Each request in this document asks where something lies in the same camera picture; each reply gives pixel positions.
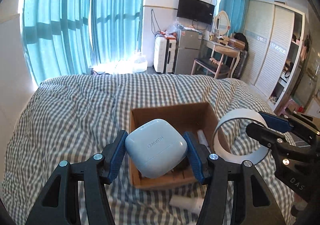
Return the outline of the grey checkered duvet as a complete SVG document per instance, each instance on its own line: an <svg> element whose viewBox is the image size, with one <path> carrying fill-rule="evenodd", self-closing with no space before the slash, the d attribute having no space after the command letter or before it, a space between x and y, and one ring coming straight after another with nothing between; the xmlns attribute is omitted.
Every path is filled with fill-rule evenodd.
<svg viewBox="0 0 320 225"><path fill-rule="evenodd" d="M204 75L74 75L43 81L22 112L5 153L3 202L16 224L25 224L37 196L62 160L77 163L101 152L119 130L129 132L133 108L209 102L217 118L236 108L273 113L237 79ZM276 179L269 154L256 165L272 191L286 224L294 193ZM145 191L129 181L126 155L117 179L106 186L116 224L189 224L197 215L173 208L173 194L204 197L193 183L173 190Z"/></svg>

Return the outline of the white printed cream tube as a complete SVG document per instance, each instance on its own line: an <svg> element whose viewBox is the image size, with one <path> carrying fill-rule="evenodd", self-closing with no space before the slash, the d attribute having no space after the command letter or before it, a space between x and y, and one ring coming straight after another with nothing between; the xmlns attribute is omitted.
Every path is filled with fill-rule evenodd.
<svg viewBox="0 0 320 225"><path fill-rule="evenodd" d="M207 150L208 150L209 152L211 152L210 147L209 147L209 144L208 144L208 141L207 141L207 139L206 139L206 136L204 135L203 130L201 130L201 129L198 130L198 131L197 131L197 136L198 136L199 143L202 144L202 145L204 145L204 146L207 148Z"/></svg>

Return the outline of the black wall television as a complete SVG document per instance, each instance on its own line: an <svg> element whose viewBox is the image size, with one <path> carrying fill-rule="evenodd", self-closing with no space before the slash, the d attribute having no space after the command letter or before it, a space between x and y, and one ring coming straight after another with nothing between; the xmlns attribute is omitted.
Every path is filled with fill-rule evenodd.
<svg viewBox="0 0 320 225"><path fill-rule="evenodd" d="M177 17L211 25L214 8L201 0L178 0Z"/></svg>

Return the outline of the wooden chair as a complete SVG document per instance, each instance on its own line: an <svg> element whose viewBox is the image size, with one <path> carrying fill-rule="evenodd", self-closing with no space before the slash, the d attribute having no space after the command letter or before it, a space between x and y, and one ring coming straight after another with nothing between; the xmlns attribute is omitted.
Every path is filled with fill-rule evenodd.
<svg viewBox="0 0 320 225"><path fill-rule="evenodd" d="M190 74L195 75L205 70L206 75L215 79L228 78L231 77L232 62L231 57L214 51L212 57L194 59Z"/></svg>

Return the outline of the white louvered wardrobe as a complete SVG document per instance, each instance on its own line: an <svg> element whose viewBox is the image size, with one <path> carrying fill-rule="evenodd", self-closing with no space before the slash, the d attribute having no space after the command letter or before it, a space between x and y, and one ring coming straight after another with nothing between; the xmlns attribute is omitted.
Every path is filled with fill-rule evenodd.
<svg viewBox="0 0 320 225"><path fill-rule="evenodd" d="M248 59L241 79L275 113L286 104L298 78L305 28L302 11L271 1L249 1L244 28Z"/></svg>

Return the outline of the white oval vanity mirror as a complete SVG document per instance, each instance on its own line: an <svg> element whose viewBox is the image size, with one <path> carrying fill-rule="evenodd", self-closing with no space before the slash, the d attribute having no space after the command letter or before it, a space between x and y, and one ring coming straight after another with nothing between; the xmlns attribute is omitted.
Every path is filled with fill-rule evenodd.
<svg viewBox="0 0 320 225"><path fill-rule="evenodd" d="M217 36L224 36L230 29L230 21L225 11L220 11L214 18L214 33Z"/></svg>

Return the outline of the silver mini fridge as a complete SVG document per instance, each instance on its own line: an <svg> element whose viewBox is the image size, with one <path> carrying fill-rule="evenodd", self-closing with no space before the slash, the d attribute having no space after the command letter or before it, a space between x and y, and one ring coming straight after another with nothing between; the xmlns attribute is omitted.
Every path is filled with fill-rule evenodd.
<svg viewBox="0 0 320 225"><path fill-rule="evenodd" d="M177 32L174 74L189 75L194 59L198 58L202 33L191 28L181 28Z"/></svg>

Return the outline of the white tape roll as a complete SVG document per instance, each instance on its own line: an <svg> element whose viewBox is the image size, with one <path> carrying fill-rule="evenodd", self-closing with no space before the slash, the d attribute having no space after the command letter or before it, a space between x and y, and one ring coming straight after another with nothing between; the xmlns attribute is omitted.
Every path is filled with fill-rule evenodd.
<svg viewBox="0 0 320 225"><path fill-rule="evenodd" d="M247 108L233 109L222 116L213 134L214 153L223 160L236 164L246 160L253 165L262 162L270 149L259 145L246 134L245 126L251 123L268 127L258 112Z"/></svg>

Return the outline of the teal curtain left panel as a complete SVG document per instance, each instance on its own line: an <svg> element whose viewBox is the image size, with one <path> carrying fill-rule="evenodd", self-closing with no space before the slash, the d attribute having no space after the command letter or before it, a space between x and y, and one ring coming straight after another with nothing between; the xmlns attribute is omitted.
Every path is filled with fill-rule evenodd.
<svg viewBox="0 0 320 225"><path fill-rule="evenodd" d="M22 38L35 82L89 72L89 0L24 0Z"/></svg>

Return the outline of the teal curtain middle panel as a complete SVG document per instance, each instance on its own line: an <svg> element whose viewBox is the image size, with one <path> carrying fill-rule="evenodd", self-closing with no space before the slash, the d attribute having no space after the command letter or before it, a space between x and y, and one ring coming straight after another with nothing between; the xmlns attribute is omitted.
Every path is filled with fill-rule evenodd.
<svg viewBox="0 0 320 225"><path fill-rule="evenodd" d="M120 61L140 48L143 0L92 0L92 46L97 63Z"/></svg>

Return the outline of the open cardboard box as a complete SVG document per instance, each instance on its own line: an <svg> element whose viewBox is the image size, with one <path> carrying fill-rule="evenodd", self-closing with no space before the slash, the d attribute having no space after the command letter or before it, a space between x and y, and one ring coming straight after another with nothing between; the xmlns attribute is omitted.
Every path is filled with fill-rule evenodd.
<svg viewBox="0 0 320 225"><path fill-rule="evenodd" d="M197 141L212 146L217 123L217 112L208 102L132 109L125 141L131 185L164 190L194 183L182 135L191 132Z"/></svg>

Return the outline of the pale blue earbuds case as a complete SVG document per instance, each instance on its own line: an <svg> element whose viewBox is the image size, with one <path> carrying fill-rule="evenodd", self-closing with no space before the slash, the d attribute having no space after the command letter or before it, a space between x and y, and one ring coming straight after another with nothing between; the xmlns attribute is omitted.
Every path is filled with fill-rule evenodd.
<svg viewBox="0 0 320 225"><path fill-rule="evenodd" d="M163 119L151 120L131 132L125 148L137 170L151 179L175 168L188 150L185 139Z"/></svg>

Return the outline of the white suitcase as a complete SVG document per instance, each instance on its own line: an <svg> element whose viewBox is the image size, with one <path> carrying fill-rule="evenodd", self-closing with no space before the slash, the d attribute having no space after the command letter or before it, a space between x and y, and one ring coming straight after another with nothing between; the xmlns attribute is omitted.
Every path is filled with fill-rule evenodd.
<svg viewBox="0 0 320 225"><path fill-rule="evenodd" d="M176 38L173 35L161 35L155 39L153 67L156 73L170 74L174 71Z"/></svg>

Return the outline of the pink plastic stool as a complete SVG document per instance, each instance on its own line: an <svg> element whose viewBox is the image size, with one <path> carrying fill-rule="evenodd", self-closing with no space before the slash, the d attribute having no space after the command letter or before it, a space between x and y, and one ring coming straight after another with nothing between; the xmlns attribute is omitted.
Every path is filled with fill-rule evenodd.
<svg viewBox="0 0 320 225"><path fill-rule="evenodd" d="M282 105L278 110L276 110L276 114L278 116L290 115L294 111L299 110L299 108L300 105L296 103L296 101L293 98L289 98L289 100L284 105Z"/></svg>

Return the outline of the white dressing table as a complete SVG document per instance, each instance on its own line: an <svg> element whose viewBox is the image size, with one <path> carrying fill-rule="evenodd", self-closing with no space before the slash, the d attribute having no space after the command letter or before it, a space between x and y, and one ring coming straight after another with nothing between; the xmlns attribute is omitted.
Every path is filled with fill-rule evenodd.
<svg viewBox="0 0 320 225"><path fill-rule="evenodd" d="M216 79L219 75L221 75L220 72L221 72L221 67L222 67L222 61L225 56L231 57L233 59L231 67L230 67L229 71L227 72L228 77L232 78L233 74L235 72L235 69L240 62L240 55L241 55L242 50L239 50L234 47L227 46L227 45L223 46L221 43L214 42L209 39L204 39L204 43L208 48L212 49L212 53L210 55L211 57L213 57L214 52L221 54L221 59L218 62L217 70L216 70L216 72L213 73L214 78Z"/></svg>

